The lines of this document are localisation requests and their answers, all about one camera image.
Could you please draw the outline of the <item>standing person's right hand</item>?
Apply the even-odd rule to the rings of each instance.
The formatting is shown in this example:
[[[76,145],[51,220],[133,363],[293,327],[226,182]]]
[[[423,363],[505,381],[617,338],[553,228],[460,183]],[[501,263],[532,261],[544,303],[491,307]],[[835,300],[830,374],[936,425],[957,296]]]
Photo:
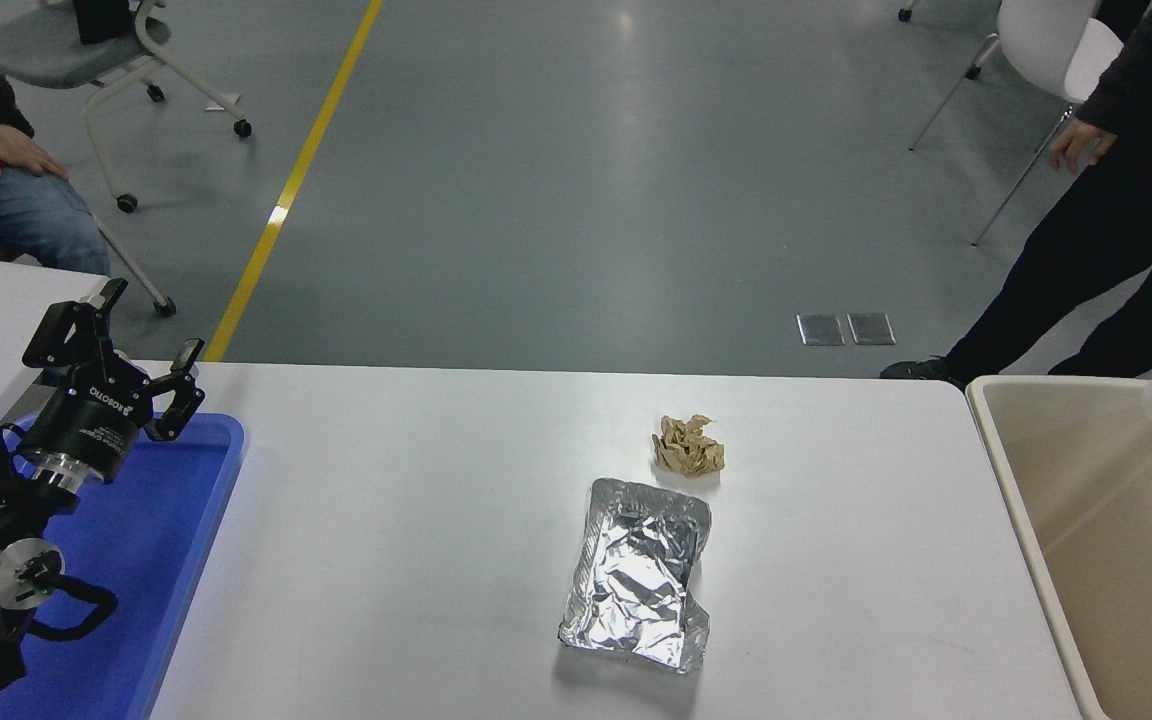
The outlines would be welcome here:
[[[1116,141],[1116,132],[1076,118],[1070,119],[1070,122],[1066,123],[1049,142],[1049,167],[1053,170],[1064,168],[1071,174],[1078,174],[1079,169],[1094,167],[1100,162]]]

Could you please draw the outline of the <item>seated person's left hand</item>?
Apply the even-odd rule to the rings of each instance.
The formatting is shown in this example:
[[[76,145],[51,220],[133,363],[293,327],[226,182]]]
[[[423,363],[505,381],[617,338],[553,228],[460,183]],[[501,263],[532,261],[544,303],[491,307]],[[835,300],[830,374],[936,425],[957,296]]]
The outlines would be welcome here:
[[[0,123],[0,179],[3,176],[5,167],[24,169],[38,177],[51,174],[68,179],[65,165],[37,145],[26,132],[20,131],[14,126]]]

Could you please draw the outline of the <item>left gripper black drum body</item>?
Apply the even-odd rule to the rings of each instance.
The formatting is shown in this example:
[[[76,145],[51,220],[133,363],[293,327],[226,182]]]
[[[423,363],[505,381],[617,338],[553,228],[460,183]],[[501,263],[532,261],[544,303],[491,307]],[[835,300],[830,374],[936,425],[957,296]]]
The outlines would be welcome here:
[[[152,402],[141,397],[147,382],[123,357],[74,365],[18,442],[18,454],[32,464],[63,455],[113,482],[152,416]]]

